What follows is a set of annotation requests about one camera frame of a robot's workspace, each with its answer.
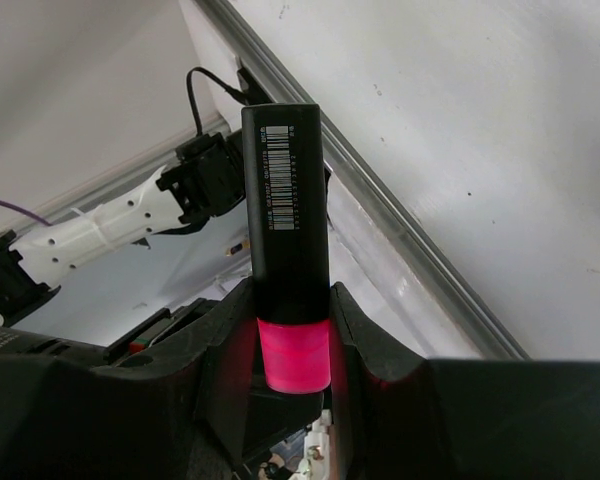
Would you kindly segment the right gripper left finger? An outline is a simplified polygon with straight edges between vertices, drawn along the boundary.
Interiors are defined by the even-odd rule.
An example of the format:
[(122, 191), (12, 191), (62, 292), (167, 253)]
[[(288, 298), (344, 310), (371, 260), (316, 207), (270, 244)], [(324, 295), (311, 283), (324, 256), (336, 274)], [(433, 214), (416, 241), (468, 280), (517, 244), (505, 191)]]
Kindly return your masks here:
[(229, 479), (243, 460), (256, 325), (244, 280), (117, 366), (0, 355), (0, 479)]

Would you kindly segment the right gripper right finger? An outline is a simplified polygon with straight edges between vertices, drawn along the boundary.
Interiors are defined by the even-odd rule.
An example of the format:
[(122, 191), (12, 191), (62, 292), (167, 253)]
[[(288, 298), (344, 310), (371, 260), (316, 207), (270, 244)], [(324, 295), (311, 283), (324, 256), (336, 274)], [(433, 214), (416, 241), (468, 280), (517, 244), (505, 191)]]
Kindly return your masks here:
[(600, 479), (600, 362), (426, 359), (330, 293), (343, 479)]

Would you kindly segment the pink black highlighter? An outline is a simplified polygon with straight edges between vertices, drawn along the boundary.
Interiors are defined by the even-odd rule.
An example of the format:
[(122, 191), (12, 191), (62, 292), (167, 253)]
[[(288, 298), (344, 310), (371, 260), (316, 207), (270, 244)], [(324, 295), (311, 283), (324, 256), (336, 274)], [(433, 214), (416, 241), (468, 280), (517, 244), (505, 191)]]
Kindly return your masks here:
[(329, 386), (329, 250), (321, 111), (316, 104), (243, 109), (245, 193), (255, 316), (268, 386)]

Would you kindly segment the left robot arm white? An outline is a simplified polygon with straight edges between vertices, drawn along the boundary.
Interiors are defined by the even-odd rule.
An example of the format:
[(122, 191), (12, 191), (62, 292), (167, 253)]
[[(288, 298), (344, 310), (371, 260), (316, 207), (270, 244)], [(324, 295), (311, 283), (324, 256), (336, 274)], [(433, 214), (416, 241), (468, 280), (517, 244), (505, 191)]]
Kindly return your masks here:
[(77, 268), (150, 235), (199, 232), (245, 198), (242, 134), (204, 134), (117, 198), (53, 225), (0, 233), (0, 326), (49, 302)]

